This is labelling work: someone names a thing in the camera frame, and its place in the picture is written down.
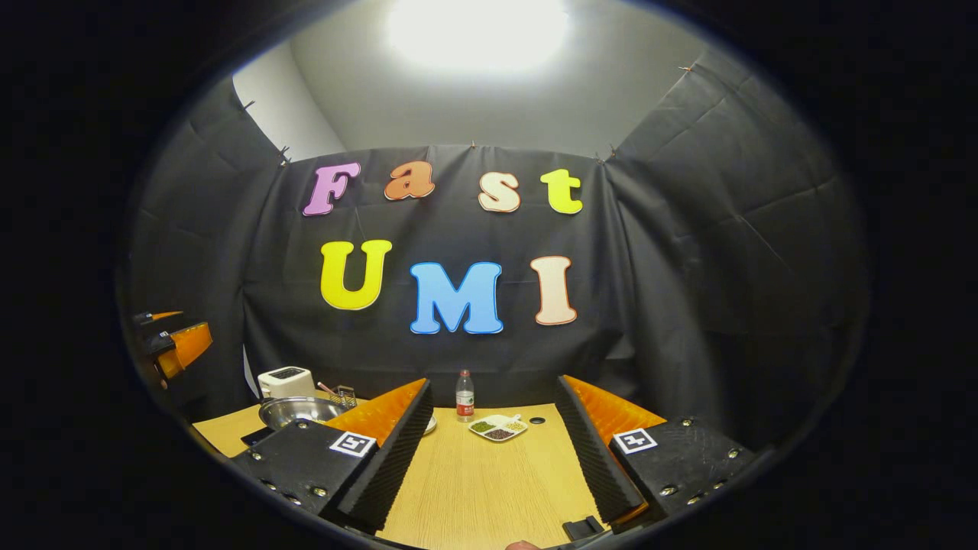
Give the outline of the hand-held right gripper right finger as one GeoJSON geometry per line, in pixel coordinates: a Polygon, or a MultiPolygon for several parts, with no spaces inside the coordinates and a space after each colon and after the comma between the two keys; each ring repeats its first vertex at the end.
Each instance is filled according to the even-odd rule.
{"type": "Polygon", "coordinates": [[[558,378],[553,404],[601,522],[614,530],[694,509],[756,460],[698,417],[665,418],[569,375],[558,378]]]}

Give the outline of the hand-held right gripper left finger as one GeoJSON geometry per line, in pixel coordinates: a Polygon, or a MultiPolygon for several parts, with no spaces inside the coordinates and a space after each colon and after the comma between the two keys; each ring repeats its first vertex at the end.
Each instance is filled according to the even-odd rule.
{"type": "Polygon", "coordinates": [[[382,530],[433,411],[426,378],[327,422],[296,419],[231,461],[283,504],[382,530]]]}

